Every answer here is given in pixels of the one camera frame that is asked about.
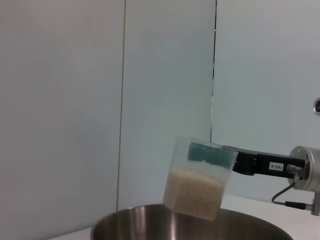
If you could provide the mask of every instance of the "metal bowl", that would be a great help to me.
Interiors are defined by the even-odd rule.
[[[174,213],[162,204],[112,213],[91,230],[92,240],[293,240],[259,218],[221,209],[214,221]]]

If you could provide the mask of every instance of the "silver cylinder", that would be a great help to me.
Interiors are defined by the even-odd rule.
[[[293,188],[320,193],[320,149],[297,146],[290,156],[305,160],[304,179],[298,180]]]

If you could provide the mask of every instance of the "white panel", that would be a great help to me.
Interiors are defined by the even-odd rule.
[[[127,0],[120,209],[162,201],[177,135],[209,141],[215,3]]]
[[[219,0],[212,142],[288,155],[320,148],[320,2]],[[233,173],[228,192],[270,201],[285,178]],[[291,190],[280,200],[311,203]]]
[[[0,238],[116,209],[123,0],[0,1]]]

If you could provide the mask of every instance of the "white table surface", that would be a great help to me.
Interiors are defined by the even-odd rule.
[[[266,220],[284,231],[294,240],[320,240],[320,216],[309,211],[275,205],[243,197],[226,195],[221,207]],[[90,228],[51,240],[90,240]]]

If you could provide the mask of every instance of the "label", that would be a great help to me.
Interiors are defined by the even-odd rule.
[[[278,162],[270,162],[269,170],[284,171],[284,164]]]

